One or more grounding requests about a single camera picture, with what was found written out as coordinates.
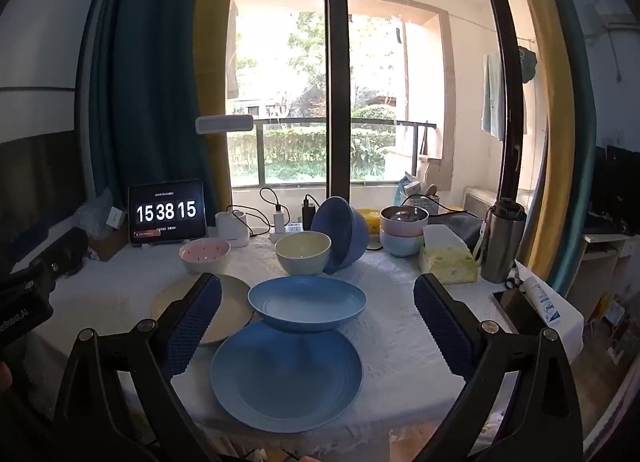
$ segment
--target metal bolt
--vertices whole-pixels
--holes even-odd
[[[80,333],[78,334],[78,339],[80,341],[89,341],[93,336],[94,336],[94,331],[91,330],[90,328],[85,328],[84,330],[81,330]]]
[[[556,339],[558,339],[558,332],[556,332],[552,328],[545,328],[543,334],[549,341],[555,341]]]
[[[138,323],[138,330],[140,330],[141,332],[149,332],[150,330],[153,330],[155,326],[156,322],[152,319],[143,319],[140,323]]]
[[[498,324],[495,321],[482,321],[480,326],[482,327],[482,330],[489,334],[495,334],[500,331],[500,327],[498,327]]]

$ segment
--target beige plate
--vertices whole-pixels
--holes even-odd
[[[246,299],[249,286],[242,280],[228,275],[216,275],[222,282],[222,302],[216,315],[211,320],[209,328],[204,333],[201,345],[221,341],[231,334],[238,332],[249,323],[254,309]],[[151,316],[158,319],[164,309],[172,301],[183,298],[189,292],[200,276],[185,277],[169,285],[162,293],[154,298],[151,304]]]

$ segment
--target cream tube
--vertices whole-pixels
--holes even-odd
[[[555,325],[560,321],[560,313],[556,311],[553,302],[535,277],[526,279],[521,290],[547,325]]]

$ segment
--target blue textured gripper pad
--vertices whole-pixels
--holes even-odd
[[[414,303],[451,373],[468,381],[476,370],[471,340],[424,277],[415,280]]]
[[[222,284],[218,277],[212,276],[184,312],[166,342],[166,355],[160,366],[166,381],[187,369],[221,301]]]

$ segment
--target yellow tissue package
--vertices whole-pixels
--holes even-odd
[[[469,249],[448,227],[425,226],[424,238],[425,245],[420,249],[418,257],[418,265],[423,274],[432,273],[443,285],[471,283],[478,279],[478,266]]]

